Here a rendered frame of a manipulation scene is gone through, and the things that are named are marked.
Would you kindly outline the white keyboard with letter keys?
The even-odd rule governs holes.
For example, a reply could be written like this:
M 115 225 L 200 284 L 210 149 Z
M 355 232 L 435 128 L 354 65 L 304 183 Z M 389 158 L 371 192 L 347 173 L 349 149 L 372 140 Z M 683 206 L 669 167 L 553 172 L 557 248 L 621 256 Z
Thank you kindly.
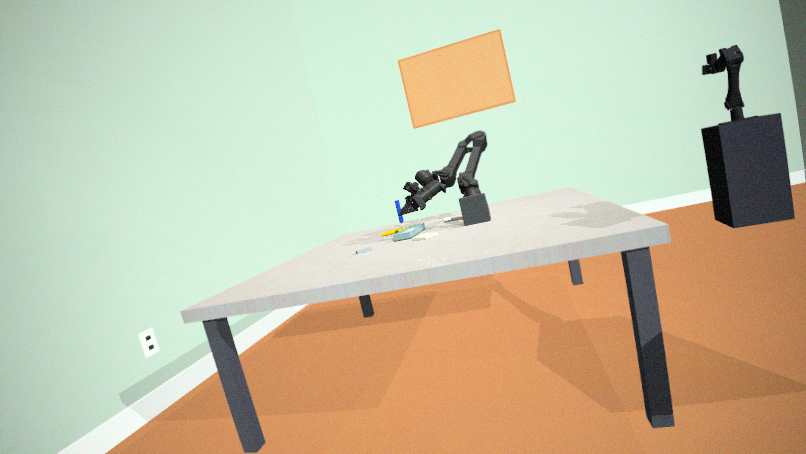
M 393 235 L 394 242 L 411 239 L 425 229 L 425 223 L 408 226 Z

